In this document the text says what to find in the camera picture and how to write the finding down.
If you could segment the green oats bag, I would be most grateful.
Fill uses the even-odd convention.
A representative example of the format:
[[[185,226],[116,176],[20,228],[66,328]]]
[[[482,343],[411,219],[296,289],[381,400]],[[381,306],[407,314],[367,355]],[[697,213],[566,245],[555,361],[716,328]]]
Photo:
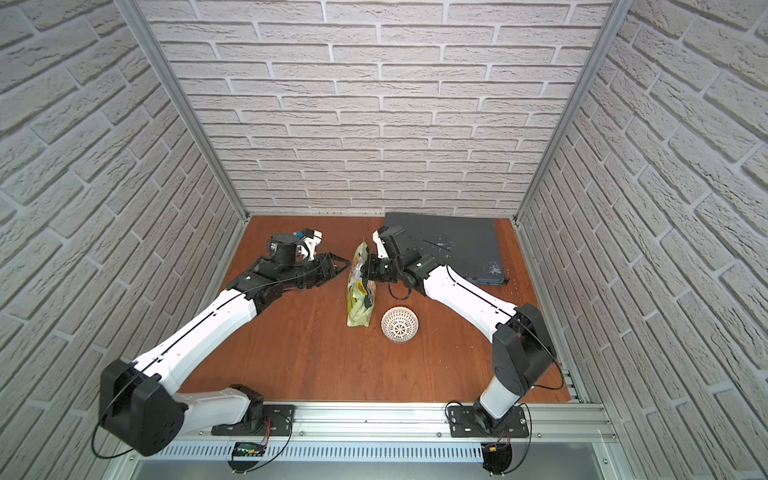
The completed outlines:
[[[368,327],[375,305],[373,282],[364,279],[363,267],[369,259],[369,248],[361,242],[356,248],[347,279],[347,326]]]

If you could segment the white lattice breakfast bowl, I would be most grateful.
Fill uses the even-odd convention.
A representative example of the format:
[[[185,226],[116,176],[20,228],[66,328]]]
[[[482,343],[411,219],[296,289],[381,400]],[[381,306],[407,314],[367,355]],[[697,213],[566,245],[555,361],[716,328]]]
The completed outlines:
[[[406,307],[392,307],[381,318],[383,334],[394,343],[409,342],[416,336],[418,328],[417,315]]]

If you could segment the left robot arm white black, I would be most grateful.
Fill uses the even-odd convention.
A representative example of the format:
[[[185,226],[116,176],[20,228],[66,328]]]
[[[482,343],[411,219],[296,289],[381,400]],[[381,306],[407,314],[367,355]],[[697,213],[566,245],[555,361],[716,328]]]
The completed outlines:
[[[186,325],[131,362],[115,360],[101,373],[96,426],[143,456],[160,452],[178,435],[259,434],[271,429],[263,398],[240,384],[183,394],[189,375],[242,326],[284,293],[319,287],[350,265],[319,253],[319,231],[273,235],[267,253],[235,277]]]

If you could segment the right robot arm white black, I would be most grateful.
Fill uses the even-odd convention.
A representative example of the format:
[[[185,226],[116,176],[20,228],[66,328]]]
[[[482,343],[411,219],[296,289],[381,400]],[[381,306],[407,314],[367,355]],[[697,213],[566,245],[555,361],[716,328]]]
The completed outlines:
[[[492,345],[493,376],[474,409],[478,423],[497,427],[557,363],[541,311],[530,303],[517,306],[489,294],[433,256],[400,247],[396,235],[390,228],[374,233],[377,253],[365,261],[363,280],[401,282],[447,306],[486,337]]]

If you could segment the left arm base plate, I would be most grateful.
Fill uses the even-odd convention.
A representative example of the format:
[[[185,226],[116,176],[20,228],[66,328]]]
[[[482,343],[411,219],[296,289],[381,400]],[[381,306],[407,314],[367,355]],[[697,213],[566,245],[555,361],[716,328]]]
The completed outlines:
[[[244,418],[235,424],[217,425],[213,436],[271,436],[287,437],[291,431],[296,406],[291,404],[260,404],[250,408]]]

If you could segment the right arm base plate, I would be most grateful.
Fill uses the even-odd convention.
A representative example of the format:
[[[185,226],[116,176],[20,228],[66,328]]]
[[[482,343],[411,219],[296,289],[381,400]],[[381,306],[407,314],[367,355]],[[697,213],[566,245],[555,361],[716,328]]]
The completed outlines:
[[[522,439],[530,436],[528,416],[520,405],[495,419],[479,405],[450,402],[444,408],[444,415],[453,438]]]

